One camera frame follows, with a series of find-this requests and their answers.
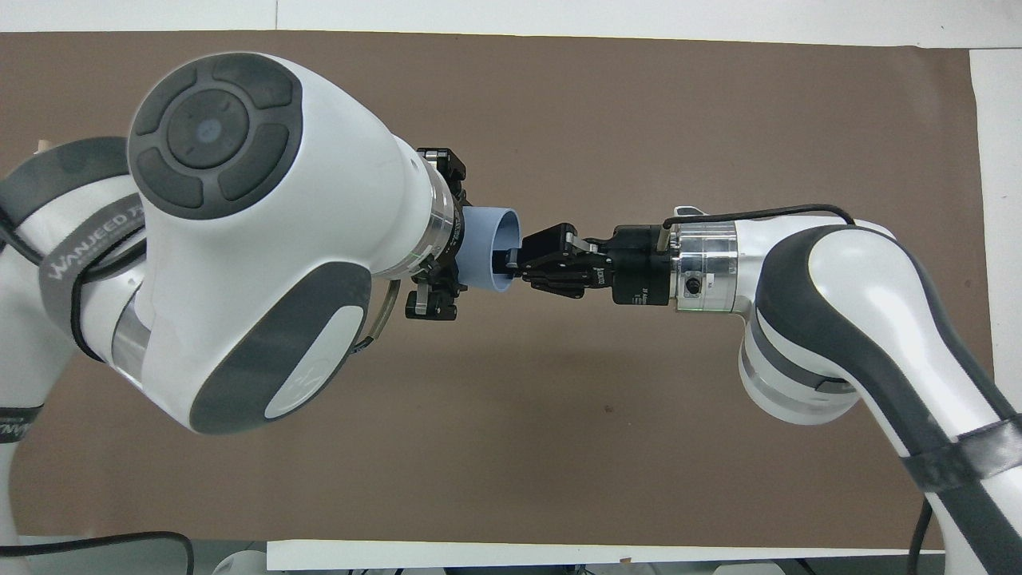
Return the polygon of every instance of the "black mount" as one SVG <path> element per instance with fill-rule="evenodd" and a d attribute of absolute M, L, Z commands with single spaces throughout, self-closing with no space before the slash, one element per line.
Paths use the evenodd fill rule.
<path fill-rule="evenodd" d="M 420 147 L 416 151 L 432 163 L 447 182 L 454 197 L 455 218 L 460 221 L 462 205 L 471 205 L 461 185 L 465 179 L 465 163 L 447 147 Z M 461 234 L 453 236 L 438 256 L 427 256 L 422 270 L 412 276 L 417 289 L 409 293 L 405 300 L 405 318 L 434 322 L 451 322 L 458 318 L 455 299 L 468 290 L 467 285 L 458 281 L 458 263 L 455 261 L 461 238 Z"/>
<path fill-rule="evenodd" d="M 565 298 L 611 287 L 615 304 L 665 306 L 671 261 L 669 254 L 656 250 L 660 229 L 617 226 L 610 239 L 583 239 L 573 225 L 560 223 L 524 237 L 518 249 L 494 251 L 494 271 Z"/>

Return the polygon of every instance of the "black cable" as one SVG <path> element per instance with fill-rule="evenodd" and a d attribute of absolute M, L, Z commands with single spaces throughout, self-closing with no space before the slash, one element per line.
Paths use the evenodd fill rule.
<path fill-rule="evenodd" d="M 930 526 L 930 518 L 933 517 L 933 508 L 930 501 L 923 497 L 923 509 L 919 511 L 919 521 L 916 522 L 916 531 L 912 534 L 912 544 L 909 545 L 909 564 L 905 566 L 905 575 L 917 575 L 919 573 L 919 554 L 923 550 L 923 539 L 926 538 L 926 528 Z"/>
<path fill-rule="evenodd" d="M 2 211 L 0 211 L 0 241 L 9 244 L 18 253 L 20 253 L 22 257 L 29 259 L 34 265 L 39 266 L 43 262 L 42 253 L 37 251 L 35 247 L 30 245 L 25 239 L 21 238 L 20 235 L 17 234 L 6 213 Z M 85 272 L 85 282 L 89 283 L 91 281 L 96 281 L 97 279 L 104 279 L 114 275 L 134 263 L 144 254 L 145 239 L 143 238 L 128 249 L 125 249 L 124 252 L 118 253 L 110 260 L 87 270 Z"/>
<path fill-rule="evenodd" d="M 21 253 L 22 257 L 33 263 L 38 266 L 43 262 L 43 255 L 35 247 L 29 245 L 26 240 L 21 239 L 21 236 L 14 231 L 14 226 L 7 218 L 7 213 L 3 211 L 0 211 L 0 240 L 9 244 L 18 253 Z"/>
<path fill-rule="evenodd" d="M 98 279 L 105 279 L 111 275 L 124 271 L 145 254 L 145 238 L 142 238 L 131 247 L 114 255 L 110 260 L 90 267 L 85 271 L 84 281 L 89 283 Z"/>
<path fill-rule="evenodd" d="M 805 211 L 830 211 L 848 225 L 855 225 L 848 211 L 832 203 L 802 203 L 800 205 L 789 205 L 787 207 L 772 207 L 770 209 L 755 209 L 752 211 L 736 211 L 733 213 L 711 213 L 701 215 L 675 215 L 663 221 L 663 229 L 670 229 L 675 224 L 698 224 L 705 222 L 731 222 L 734 220 L 755 220 L 759 218 L 774 218 L 777 215 L 789 215 L 791 213 L 803 213 Z"/>
<path fill-rule="evenodd" d="M 75 541 L 60 541 L 58 543 L 41 543 L 38 545 L 3 545 L 0 546 L 0 557 L 34 557 L 40 555 L 62 554 L 66 552 L 77 552 L 81 549 L 93 549 L 121 543 L 132 543 L 135 541 L 149 541 L 153 539 L 170 539 L 181 543 L 185 548 L 186 575 L 195 573 L 195 549 L 192 547 L 191 539 L 181 533 L 173 531 L 144 531 L 141 533 L 125 533 L 123 535 L 111 535 L 109 537 L 95 537 L 92 539 L 77 539 Z"/>
<path fill-rule="evenodd" d="M 805 561 L 804 559 L 796 559 L 795 563 L 800 565 L 802 569 L 804 569 L 805 572 L 808 573 L 809 575 L 817 575 L 817 572 L 814 571 L 811 567 L 809 567 L 809 562 Z"/>

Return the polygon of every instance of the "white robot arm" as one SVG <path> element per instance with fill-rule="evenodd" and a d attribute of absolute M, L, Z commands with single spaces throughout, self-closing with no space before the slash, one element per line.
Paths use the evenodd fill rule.
<path fill-rule="evenodd" d="M 502 291 L 518 276 L 571 298 L 611 287 L 617 304 L 741 316 L 739 372 L 758 405 L 822 424 L 865 398 L 933 505 L 947 572 L 1022 572 L 1018 417 L 886 230 L 843 212 L 682 207 L 606 240 L 560 224 L 522 241 L 513 211 L 464 200 L 463 172 L 315 73 L 248 53 L 168 76 L 127 145 L 37 155 L 0 189 L 14 243 L 0 251 L 0 475 L 68 342 L 188 429 L 233 433 L 330 380 L 372 278 L 412 276 L 406 316 L 444 320 L 462 283 Z M 0 512 L 0 544 L 16 542 Z"/>
<path fill-rule="evenodd" d="M 785 214 L 821 208 L 845 221 Z M 608 240 L 560 224 L 525 237 L 505 266 L 562 296 L 611 287 L 617 304 L 741 316 L 739 374 L 757 405 L 818 425 L 863 398 L 937 516 L 946 572 L 1022 572 L 1022 419 L 887 230 L 830 205 L 683 206 Z"/>
<path fill-rule="evenodd" d="M 76 346 L 184 427 L 236 433 L 293 413 L 371 341 L 356 344 L 372 279 L 411 277 L 420 320 L 454 320 L 469 285 L 505 291 L 492 253 L 519 245 L 517 215 L 471 205 L 464 172 L 254 53 L 169 75 L 127 141 L 16 169 L 0 184 L 0 545 L 17 542 L 17 441 Z"/>

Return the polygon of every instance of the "gray strap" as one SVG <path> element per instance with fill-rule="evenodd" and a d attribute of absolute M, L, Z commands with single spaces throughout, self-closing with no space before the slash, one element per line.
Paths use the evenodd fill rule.
<path fill-rule="evenodd" d="M 102 207 L 43 257 L 39 287 L 50 320 L 89 357 L 102 362 L 82 337 L 82 275 L 144 225 L 142 201 L 128 195 Z"/>
<path fill-rule="evenodd" d="M 39 408 L 0 408 L 0 443 L 21 441 L 39 415 Z"/>
<path fill-rule="evenodd" d="M 932 451 L 902 458 L 916 485 L 927 493 L 993 477 L 1022 466 L 1022 416 L 959 436 Z"/>

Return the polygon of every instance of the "brown backdrop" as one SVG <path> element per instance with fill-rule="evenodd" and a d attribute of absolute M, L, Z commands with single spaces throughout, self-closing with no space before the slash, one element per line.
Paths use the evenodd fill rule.
<path fill-rule="evenodd" d="M 990 367 L 968 53 L 331 33 L 0 37 L 0 169 L 36 140 L 124 134 L 147 89 L 210 52 L 331 79 L 412 145 L 453 147 L 476 204 L 585 235 L 832 201 L 929 266 Z M 239 283 L 258 278 L 238 278 Z M 470 291 L 399 315 L 296 416 L 179 428 L 77 358 L 18 454 L 29 533 L 685 545 L 908 544 L 920 497 L 862 405 L 776 421 L 745 395 L 741 322 Z"/>

